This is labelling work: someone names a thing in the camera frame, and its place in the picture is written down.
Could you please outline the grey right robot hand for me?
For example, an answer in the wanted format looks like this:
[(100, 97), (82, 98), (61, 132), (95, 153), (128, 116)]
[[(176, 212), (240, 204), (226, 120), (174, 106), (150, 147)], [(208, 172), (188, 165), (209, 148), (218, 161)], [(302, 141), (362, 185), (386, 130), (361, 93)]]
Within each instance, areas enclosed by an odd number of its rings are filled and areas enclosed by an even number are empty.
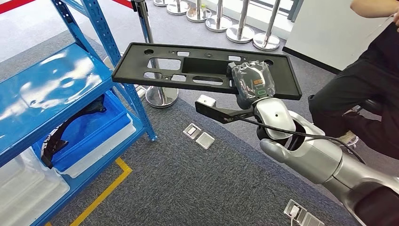
[(237, 88), (236, 99), (241, 109), (249, 109), (256, 101), (275, 95), (275, 83), (269, 65), (264, 61), (249, 61), (240, 65), (230, 62), (227, 75), (232, 77)]

